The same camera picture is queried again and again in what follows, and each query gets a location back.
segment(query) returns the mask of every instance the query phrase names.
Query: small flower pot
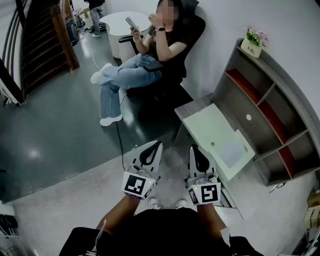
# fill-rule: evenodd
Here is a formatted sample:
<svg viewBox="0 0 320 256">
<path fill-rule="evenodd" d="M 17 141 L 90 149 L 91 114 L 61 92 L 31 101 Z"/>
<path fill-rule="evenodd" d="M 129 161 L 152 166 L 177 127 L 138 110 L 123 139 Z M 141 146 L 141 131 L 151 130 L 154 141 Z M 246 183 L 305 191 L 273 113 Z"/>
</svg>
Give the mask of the small flower pot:
<svg viewBox="0 0 320 256">
<path fill-rule="evenodd" d="M 262 47 L 253 44 L 248 40 L 248 38 L 245 38 L 242 41 L 241 49 L 244 50 L 247 54 L 251 55 L 252 57 L 259 58 Z"/>
</svg>

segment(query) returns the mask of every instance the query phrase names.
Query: red shelf panel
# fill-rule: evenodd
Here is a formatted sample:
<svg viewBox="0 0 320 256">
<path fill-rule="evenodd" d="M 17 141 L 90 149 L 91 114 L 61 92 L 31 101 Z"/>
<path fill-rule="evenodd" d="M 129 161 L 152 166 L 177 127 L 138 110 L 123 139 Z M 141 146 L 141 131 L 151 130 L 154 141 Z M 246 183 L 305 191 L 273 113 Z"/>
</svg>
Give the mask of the red shelf panel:
<svg viewBox="0 0 320 256">
<path fill-rule="evenodd" d="M 262 98 L 261 94 L 238 70 L 228 70 L 226 71 L 226 74 L 255 104 L 258 104 Z"/>
<path fill-rule="evenodd" d="M 290 149 L 286 146 L 279 150 L 279 154 L 289 172 L 290 178 L 292 179 L 295 175 L 295 162 L 294 156 L 292 155 Z"/>
<path fill-rule="evenodd" d="M 263 101 L 261 104 L 259 104 L 258 108 L 264 114 L 265 118 L 269 121 L 282 143 L 285 144 L 289 139 L 289 135 L 286 127 L 281 122 L 277 114 L 266 101 Z"/>
</svg>

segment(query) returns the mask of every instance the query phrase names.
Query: dark hair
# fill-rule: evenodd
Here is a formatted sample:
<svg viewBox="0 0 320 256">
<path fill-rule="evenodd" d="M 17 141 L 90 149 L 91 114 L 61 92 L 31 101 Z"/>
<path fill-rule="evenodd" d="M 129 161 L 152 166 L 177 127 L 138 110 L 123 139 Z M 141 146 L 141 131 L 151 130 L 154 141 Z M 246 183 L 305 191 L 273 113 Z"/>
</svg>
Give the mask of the dark hair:
<svg viewBox="0 0 320 256">
<path fill-rule="evenodd" d="M 159 0 L 157 9 L 159 6 L 163 3 L 165 0 Z M 181 0 L 167 0 L 168 2 L 171 2 L 173 7 L 178 8 L 179 10 L 179 18 L 174 22 L 173 30 L 175 30 L 177 27 L 180 27 L 183 24 L 183 18 L 184 18 L 184 5 L 182 4 Z"/>
</svg>

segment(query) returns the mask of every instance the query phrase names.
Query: chair armrest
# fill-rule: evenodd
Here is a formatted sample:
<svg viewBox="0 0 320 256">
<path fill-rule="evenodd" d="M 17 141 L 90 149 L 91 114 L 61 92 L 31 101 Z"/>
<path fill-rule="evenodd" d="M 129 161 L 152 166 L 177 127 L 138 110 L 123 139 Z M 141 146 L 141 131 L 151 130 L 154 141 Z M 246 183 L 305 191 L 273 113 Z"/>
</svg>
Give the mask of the chair armrest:
<svg viewBox="0 0 320 256">
<path fill-rule="evenodd" d="M 155 72 L 155 71 L 160 71 L 164 68 L 165 66 L 162 65 L 160 61 L 155 61 L 150 64 L 143 65 L 143 68 L 148 71 L 148 72 Z"/>
<path fill-rule="evenodd" d="M 120 38 L 119 39 L 119 43 L 121 44 L 121 43 L 129 42 L 129 41 L 133 41 L 133 40 L 134 40 L 133 36 L 132 35 L 128 35 L 128 36 Z"/>
</svg>

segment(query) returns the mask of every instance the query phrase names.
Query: hand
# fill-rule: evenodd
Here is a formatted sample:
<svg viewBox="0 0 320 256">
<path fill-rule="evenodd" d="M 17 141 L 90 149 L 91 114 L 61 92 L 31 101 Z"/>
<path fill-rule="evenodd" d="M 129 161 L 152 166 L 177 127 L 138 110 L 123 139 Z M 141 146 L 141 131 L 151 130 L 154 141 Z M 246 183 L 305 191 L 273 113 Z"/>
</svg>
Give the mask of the hand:
<svg viewBox="0 0 320 256">
<path fill-rule="evenodd" d="M 130 27 L 130 30 L 131 30 L 131 36 L 133 36 L 133 39 L 135 41 L 138 41 L 141 37 L 139 30 L 135 29 L 133 26 Z"/>
<path fill-rule="evenodd" d="M 159 27 L 164 26 L 162 19 L 160 19 L 157 14 L 154 14 L 154 13 L 150 14 L 148 19 L 155 28 L 159 28 Z"/>
</svg>

